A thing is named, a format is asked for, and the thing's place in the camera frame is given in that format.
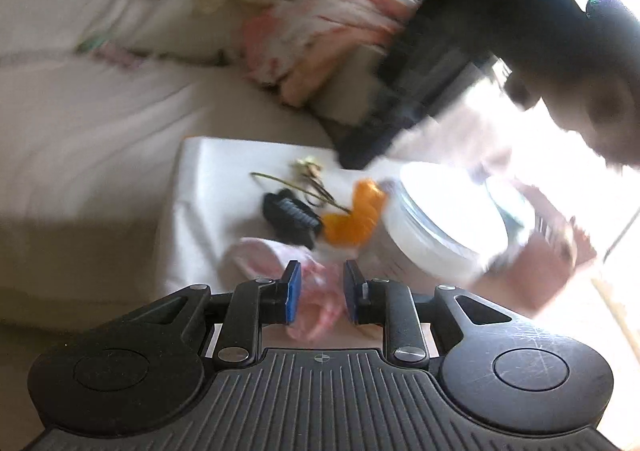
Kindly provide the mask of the person's right hand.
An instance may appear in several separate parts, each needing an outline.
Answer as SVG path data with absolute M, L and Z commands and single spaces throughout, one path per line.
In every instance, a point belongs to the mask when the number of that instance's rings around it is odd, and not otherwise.
M 544 101 L 550 118 L 610 166 L 639 166 L 639 19 L 619 0 L 588 0 L 604 41 L 598 64 L 579 75 L 514 69 L 503 89 L 524 109 Z

